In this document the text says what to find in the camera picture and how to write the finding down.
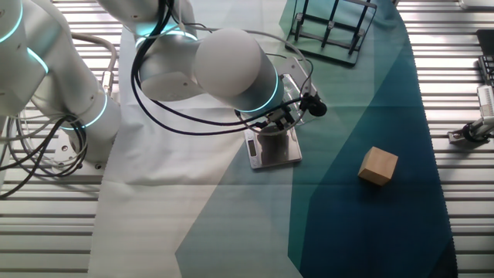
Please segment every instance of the white fabric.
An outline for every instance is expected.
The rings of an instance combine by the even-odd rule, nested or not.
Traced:
[[[230,27],[282,33],[278,21],[286,1],[191,2],[197,22],[207,26],[228,23]],[[272,39],[258,41],[266,52],[275,52],[280,46]],[[124,44],[134,44],[126,30]],[[174,253],[244,144],[244,135],[189,137],[168,132],[151,122],[131,92],[130,67],[134,55],[120,53],[123,122],[103,178],[89,276],[179,278]],[[140,95],[148,110],[173,128],[195,132],[221,130],[176,117]],[[194,117],[236,121],[233,109],[209,95],[170,106]]]

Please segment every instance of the black metal rack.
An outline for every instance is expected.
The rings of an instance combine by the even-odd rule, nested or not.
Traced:
[[[334,20],[334,16],[337,11],[338,4],[340,1],[345,1],[345,2],[351,2],[356,5],[362,5],[363,10],[360,15],[360,18],[358,20],[358,23],[356,26],[344,24],[341,22],[336,22]],[[371,0],[367,1],[361,1],[361,0],[334,0],[334,6],[331,11],[329,19],[323,19],[314,15],[309,15],[307,14],[307,8],[309,6],[309,0],[305,0],[304,6],[303,6],[303,12],[299,12],[295,15],[295,18],[293,20],[293,24],[290,27],[290,32],[288,35],[288,41],[291,42],[294,46],[297,46],[299,50],[307,55],[310,56],[317,56],[323,59],[330,59],[334,60],[337,62],[341,62],[344,64],[347,64],[349,66],[354,66],[357,63],[357,57],[358,57],[358,52],[360,51],[360,45],[363,42],[365,35],[367,34],[367,31],[369,27],[371,26],[372,21],[374,20],[375,13],[377,11],[377,6],[374,3],[371,3]],[[364,22],[365,16],[367,14],[367,11],[369,8],[374,9],[374,14],[372,15],[372,18],[369,22],[369,26],[367,29],[362,29],[362,23]],[[324,36],[318,36],[315,34],[311,34],[308,32],[303,31],[303,24],[305,21],[310,21],[310,22],[315,22],[318,24],[322,24],[326,26],[326,31],[324,33]],[[331,39],[330,38],[330,33],[334,29],[343,29],[349,32],[353,33],[352,39],[349,42],[342,42],[336,39]],[[307,38],[307,39],[314,39],[316,41],[321,42],[321,51],[320,52],[314,52],[311,51],[307,48],[304,48],[304,46],[298,46],[297,43],[299,42],[300,38]],[[325,53],[324,49],[326,48],[327,45],[332,45],[332,46],[337,46],[340,48],[348,49],[348,57],[345,57],[345,59],[342,59],[340,57],[336,56],[331,56],[330,53]]]

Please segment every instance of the dark teal fabric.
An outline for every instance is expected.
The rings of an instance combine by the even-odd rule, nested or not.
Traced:
[[[399,157],[383,188],[357,177],[373,146]],[[406,45],[310,199],[299,270],[305,278],[429,277],[451,240]],[[438,273],[454,276],[455,257],[448,258],[450,269]]]
[[[293,171],[292,206],[290,217],[289,257],[299,268],[306,230],[306,217],[316,186],[343,147],[357,122],[363,116],[374,95],[394,65],[405,45],[409,48],[408,34],[396,8],[388,0],[373,0],[378,6],[373,24],[360,50],[357,65],[351,69],[337,63],[312,59],[313,82],[321,98],[328,105],[328,113],[297,128],[303,160]],[[328,17],[334,0],[310,0],[308,13]],[[289,31],[295,0],[289,0],[279,22]],[[349,2],[339,6],[338,12],[358,10]],[[300,12],[303,1],[298,1]],[[324,29],[308,30],[321,34]],[[413,56],[408,57],[413,66]],[[417,85],[416,73],[408,76]]]

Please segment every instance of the aluminum profile table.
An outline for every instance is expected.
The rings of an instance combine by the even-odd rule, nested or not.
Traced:
[[[101,36],[119,48],[122,26],[96,1],[54,2],[74,32]],[[481,77],[475,61],[482,53],[475,31],[494,29],[494,13],[463,10],[455,0],[401,0],[398,10],[415,54],[460,277],[494,278],[494,143],[465,151],[451,146],[446,137],[447,131],[480,117],[476,88]],[[110,54],[89,43],[75,44],[100,78]],[[118,74],[113,91],[118,91]],[[33,106],[28,109],[29,115],[39,113]],[[39,125],[29,122],[31,128]],[[48,130],[35,141],[47,134]],[[21,152],[18,144],[15,149]],[[20,168],[8,171],[3,190],[24,177]],[[34,178],[0,202],[0,277],[86,278],[100,180]]]

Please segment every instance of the teal light ring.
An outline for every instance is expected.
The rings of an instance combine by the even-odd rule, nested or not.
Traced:
[[[90,126],[91,124],[96,123],[101,118],[101,116],[103,116],[103,113],[105,113],[105,110],[107,109],[107,104],[108,104],[108,96],[105,94],[105,104],[103,105],[103,109],[101,110],[100,114],[98,115],[98,117],[94,118],[94,120],[92,120],[90,123],[84,125],[83,128],[86,128],[86,127]],[[73,131],[74,130],[73,128],[66,128],[66,127],[61,127],[61,128],[66,130],[66,131]]]
[[[268,101],[266,101],[266,103],[264,103],[261,107],[259,108],[255,108],[254,110],[248,110],[248,111],[245,111],[245,110],[238,110],[239,112],[243,112],[243,113],[252,113],[252,112],[256,112],[256,111],[259,111],[261,110],[262,108],[266,107],[272,99],[275,98],[275,95],[276,95],[276,91],[278,91],[278,85],[279,85],[279,76],[278,76],[278,72],[276,71],[276,68],[275,68],[275,73],[276,73],[276,86],[275,86],[275,91],[272,92],[272,96],[269,98]]]
[[[41,66],[43,67],[43,69],[45,69],[45,73],[48,74],[48,66],[46,65],[45,61],[43,61],[43,59],[41,59],[41,57],[38,56],[38,54],[36,54],[34,51],[32,51],[29,47],[28,47],[28,53],[29,55],[31,55],[32,58],[34,58],[36,61],[38,61]]]
[[[192,34],[190,34],[190,33],[184,32],[184,31],[178,31],[178,30],[168,31],[168,30],[164,29],[163,31],[161,31],[161,34],[163,34],[163,33],[165,33],[165,32],[167,32],[167,33],[165,34],[165,36],[168,36],[168,35],[179,35],[179,36],[185,36],[185,37],[188,37],[189,39],[193,39],[194,41],[197,41],[197,40],[198,40],[198,38],[197,38],[196,36],[194,36],[194,35],[192,35]],[[146,39],[147,39],[147,38],[145,38],[145,37],[141,37],[141,38],[137,39],[137,41],[136,41],[136,48],[137,48],[137,47],[138,47],[138,46],[139,46],[139,45],[140,45],[140,44],[141,44],[144,40],[146,40]]]
[[[21,25],[21,22],[22,22],[22,12],[23,12],[23,7],[22,7],[22,3],[21,3],[21,15],[19,16],[19,19],[17,20],[17,23],[15,24],[14,28],[7,33],[7,35],[3,36],[1,39],[0,39],[0,43],[1,42],[4,42],[6,39],[10,38],[10,36],[12,36],[12,34],[15,33],[15,31],[17,30],[17,28]]]

